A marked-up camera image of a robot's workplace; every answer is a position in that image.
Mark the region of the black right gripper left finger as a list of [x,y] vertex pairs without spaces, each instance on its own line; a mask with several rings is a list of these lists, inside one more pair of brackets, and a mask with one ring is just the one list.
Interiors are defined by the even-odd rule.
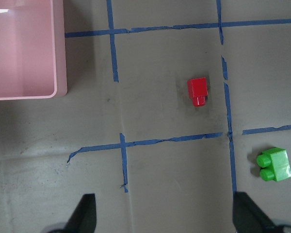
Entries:
[[96,229],[95,194],[84,194],[70,219],[64,227],[64,233],[94,233]]

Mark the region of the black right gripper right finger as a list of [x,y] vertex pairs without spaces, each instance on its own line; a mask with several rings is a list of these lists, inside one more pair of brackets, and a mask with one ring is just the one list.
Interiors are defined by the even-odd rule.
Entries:
[[233,195],[232,221],[238,233],[280,233],[270,218],[245,192]]

